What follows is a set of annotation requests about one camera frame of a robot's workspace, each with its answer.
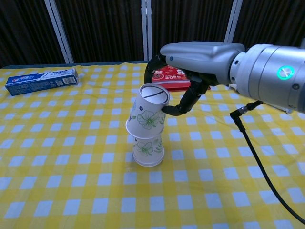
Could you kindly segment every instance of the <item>table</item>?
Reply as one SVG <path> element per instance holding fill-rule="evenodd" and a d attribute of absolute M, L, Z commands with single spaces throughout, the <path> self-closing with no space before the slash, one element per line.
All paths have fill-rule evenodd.
<path fill-rule="evenodd" d="M 159 166 L 135 163 L 125 121 L 145 67 L 78 65 L 77 86 L 18 96 L 7 77 L 62 67 L 0 70 L 0 228 L 302 228 L 229 117 L 251 100 L 225 86 L 166 117 Z M 305 217 L 305 114 L 264 104 L 242 119 L 273 184 Z"/>

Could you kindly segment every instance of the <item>red package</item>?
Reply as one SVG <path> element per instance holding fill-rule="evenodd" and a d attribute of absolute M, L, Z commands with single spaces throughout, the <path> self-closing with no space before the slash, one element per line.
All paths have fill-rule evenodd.
<path fill-rule="evenodd" d="M 170 92 L 186 91 L 190 86 L 190 81 L 185 77 L 184 72 L 172 66 L 165 66 L 155 71 L 152 82 L 160 84 Z"/>

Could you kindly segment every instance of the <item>stacked paper cups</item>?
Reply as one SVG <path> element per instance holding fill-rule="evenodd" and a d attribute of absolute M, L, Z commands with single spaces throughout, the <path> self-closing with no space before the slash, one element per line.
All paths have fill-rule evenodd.
<path fill-rule="evenodd" d="M 166 114 L 161 109 L 169 100 L 168 91 L 157 84 L 147 83 L 139 89 L 126 130 L 133 137 L 133 158 L 141 166 L 156 166 L 164 158 L 161 132 Z"/>

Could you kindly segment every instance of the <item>green indicator light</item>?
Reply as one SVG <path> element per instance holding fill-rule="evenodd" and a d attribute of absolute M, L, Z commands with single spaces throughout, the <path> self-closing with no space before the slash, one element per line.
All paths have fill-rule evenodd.
<path fill-rule="evenodd" d="M 277 77 L 281 80 L 289 80 L 295 73 L 295 70 L 290 65 L 285 65 L 277 70 Z"/>

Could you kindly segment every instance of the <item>black cable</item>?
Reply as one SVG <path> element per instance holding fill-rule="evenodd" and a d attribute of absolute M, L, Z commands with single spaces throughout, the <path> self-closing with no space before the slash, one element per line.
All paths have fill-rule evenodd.
<path fill-rule="evenodd" d="M 283 200 L 283 198 L 280 196 L 280 194 L 277 192 L 277 190 L 275 189 L 275 187 L 273 186 L 270 178 L 268 177 L 264 167 L 263 167 L 263 164 L 261 162 L 261 160 L 259 159 L 252 143 L 251 143 L 251 140 L 249 139 L 249 136 L 246 132 L 246 129 L 242 123 L 242 121 L 240 120 L 240 116 L 243 115 L 244 113 L 246 113 L 248 110 L 253 110 L 254 108 L 256 108 L 258 105 L 262 104 L 263 102 L 261 101 L 256 101 L 255 103 L 250 103 L 250 104 L 247 104 L 247 106 L 245 107 L 242 107 L 232 113 L 230 113 L 230 116 L 231 118 L 234 120 L 235 124 L 237 125 L 237 127 L 239 128 L 240 132 L 243 133 L 244 135 L 244 138 L 246 139 L 246 142 L 249 146 L 249 148 L 251 149 L 251 152 L 259 166 L 259 168 L 261 169 L 262 171 L 262 174 L 265 178 L 265 180 L 267 181 L 267 184 L 269 185 L 270 189 L 272 190 L 272 192 L 274 193 L 274 195 L 276 196 L 276 198 L 280 201 L 280 203 L 287 209 L 287 211 L 289 211 L 289 213 L 291 215 L 293 215 L 298 221 L 300 221 L 301 223 L 303 223 L 305 225 L 305 220 L 300 217 L 295 211 L 293 211 L 291 209 L 291 207 L 289 207 L 289 205 Z"/>

